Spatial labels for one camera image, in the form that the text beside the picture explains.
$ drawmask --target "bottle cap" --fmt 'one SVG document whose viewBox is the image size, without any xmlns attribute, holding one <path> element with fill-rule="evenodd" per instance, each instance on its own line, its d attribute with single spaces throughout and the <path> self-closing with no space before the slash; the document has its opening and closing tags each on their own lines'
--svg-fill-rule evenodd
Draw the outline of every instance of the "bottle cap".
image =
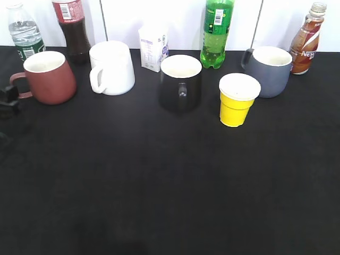
<svg viewBox="0 0 340 255">
<path fill-rule="evenodd" d="M 6 3 L 7 9 L 16 9 L 22 7 L 21 0 L 8 0 Z"/>
<path fill-rule="evenodd" d="M 327 4 L 316 2 L 313 3 L 309 13 L 316 16 L 324 16 L 326 14 Z"/>
</svg>

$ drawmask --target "milk carton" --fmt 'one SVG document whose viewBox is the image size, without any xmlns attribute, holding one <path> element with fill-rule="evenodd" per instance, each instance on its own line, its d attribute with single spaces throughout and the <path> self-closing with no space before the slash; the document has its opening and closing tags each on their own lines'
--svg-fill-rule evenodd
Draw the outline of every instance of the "milk carton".
<svg viewBox="0 0 340 255">
<path fill-rule="evenodd" d="M 142 67 L 160 71 L 161 62 L 169 56 L 167 28 L 144 25 L 139 31 Z"/>
</svg>

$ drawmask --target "brown bottle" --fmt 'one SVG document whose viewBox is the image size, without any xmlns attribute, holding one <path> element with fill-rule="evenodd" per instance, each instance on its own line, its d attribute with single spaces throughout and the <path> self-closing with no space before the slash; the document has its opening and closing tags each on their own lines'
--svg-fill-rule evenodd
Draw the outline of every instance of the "brown bottle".
<svg viewBox="0 0 340 255">
<path fill-rule="evenodd" d="M 308 71 L 319 45 L 320 27 L 323 23 L 327 5 L 314 3 L 300 31 L 290 48 L 293 57 L 293 74 L 304 74 Z"/>
<path fill-rule="evenodd" d="M 86 35 L 81 0 L 52 0 L 59 25 L 66 39 L 67 53 L 73 63 L 89 60 L 90 43 Z"/>
</svg>

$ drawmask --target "bottle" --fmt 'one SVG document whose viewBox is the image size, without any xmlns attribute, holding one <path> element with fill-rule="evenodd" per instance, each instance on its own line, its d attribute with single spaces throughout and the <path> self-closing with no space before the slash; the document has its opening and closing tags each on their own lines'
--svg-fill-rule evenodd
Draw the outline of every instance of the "bottle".
<svg viewBox="0 0 340 255">
<path fill-rule="evenodd" d="M 52 0 L 59 25 L 66 39 L 67 53 L 73 63 L 89 60 L 90 43 L 86 35 L 81 0 Z"/>
<path fill-rule="evenodd" d="M 235 0 L 207 0 L 201 63 L 218 69 L 225 59 L 225 44 Z"/>
<path fill-rule="evenodd" d="M 25 61 L 30 56 L 46 50 L 43 38 L 34 19 L 22 8 L 21 1 L 11 0 L 7 4 L 8 29 L 19 56 Z"/>
<path fill-rule="evenodd" d="M 319 45 L 320 27 L 323 23 L 327 5 L 314 3 L 307 14 L 305 23 L 297 33 L 290 47 L 293 57 L 293 74 L 308 71 Z"/>
</svg>

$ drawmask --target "white background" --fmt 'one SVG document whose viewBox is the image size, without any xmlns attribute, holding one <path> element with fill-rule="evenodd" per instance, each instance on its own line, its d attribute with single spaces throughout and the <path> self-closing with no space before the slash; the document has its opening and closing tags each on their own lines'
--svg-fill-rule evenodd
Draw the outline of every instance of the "white background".
<svg viewBox="0 0 340 255">
<path fill-rule="evenodd" d="M 321 27 L 319 51 L 340 52 L 339 0 L 328 4 Z M 6 0 L 0 2 L 0 45 L 13 45 L 8 32 Z M 65 46 L 50 0 L 23 0 L 37 21 L 47 46 Z M 91 44 L 105 40 L 99 0 L 82 0 Z M 265 0 L 254 47 L 272 45 L 288 49 L 313 0 Z M 261 0 L 235 0 L 226 49 L 250 47 Z M 103 0 L 109 39 L 139 48 L 138 29 L 144 22 L 169 26 L 170 49 L 201 49 L 205 0 Z"/>
</svg>

